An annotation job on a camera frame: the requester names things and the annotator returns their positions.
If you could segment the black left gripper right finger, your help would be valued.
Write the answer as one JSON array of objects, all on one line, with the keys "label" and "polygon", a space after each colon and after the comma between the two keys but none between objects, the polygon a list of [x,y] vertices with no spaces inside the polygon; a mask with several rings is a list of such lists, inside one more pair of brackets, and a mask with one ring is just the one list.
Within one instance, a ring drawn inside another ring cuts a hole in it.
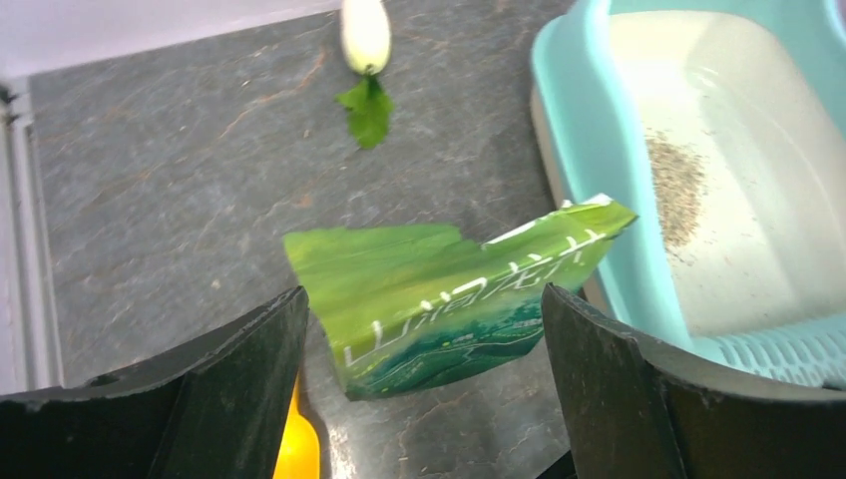
[{"label": "black left gripper right finger", "polygon": [[841,478],[845,396],[703,359],[547,284],[545,339],[581,478]]}]

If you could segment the orange plastic scoop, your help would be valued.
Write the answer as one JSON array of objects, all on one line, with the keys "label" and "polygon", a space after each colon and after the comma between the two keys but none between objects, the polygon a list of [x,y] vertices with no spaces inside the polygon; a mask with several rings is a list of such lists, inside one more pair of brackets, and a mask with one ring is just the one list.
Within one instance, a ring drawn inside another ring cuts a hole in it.
[{"label": "orange plastic scoop", "polygon": [[319,479],[321,458],[318,434],[299,407],[300,380],[296,376],[273,479]]}]

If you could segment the green litter bag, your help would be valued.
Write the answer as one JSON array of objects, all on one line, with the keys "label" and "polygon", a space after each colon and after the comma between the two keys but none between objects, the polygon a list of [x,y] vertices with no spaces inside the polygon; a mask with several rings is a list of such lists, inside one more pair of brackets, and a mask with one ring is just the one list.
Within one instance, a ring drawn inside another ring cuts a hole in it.
[{"label": "green litter bag", "polygon": [[528,354],[548,283],[580,289],[636,214],[599,194],[485,242],[447,224],[285,235],[352,401],[440,387]]}]

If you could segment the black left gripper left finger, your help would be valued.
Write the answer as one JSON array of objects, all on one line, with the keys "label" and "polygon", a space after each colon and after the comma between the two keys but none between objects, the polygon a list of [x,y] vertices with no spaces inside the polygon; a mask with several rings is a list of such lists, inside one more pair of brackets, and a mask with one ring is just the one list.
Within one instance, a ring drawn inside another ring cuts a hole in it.
[{"label": "black left gripper left finger", "polygon": [[304,288],[76,388],[1,400],[5,478],[269,478],[302,356]]}]

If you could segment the teal plastic litter box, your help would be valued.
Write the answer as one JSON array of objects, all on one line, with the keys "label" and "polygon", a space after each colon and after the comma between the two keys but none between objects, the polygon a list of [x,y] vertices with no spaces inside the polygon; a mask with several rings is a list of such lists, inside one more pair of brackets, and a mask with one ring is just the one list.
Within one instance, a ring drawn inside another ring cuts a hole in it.
[{"label": "teal plastic litter box", "polygon": [[[578,1],[531,55],[557,202],[636,212],[587,285],[613,317],[784,382],[845,378],[845,5]],[[691,145],[699,228],[664,249],[646,130]]]}]

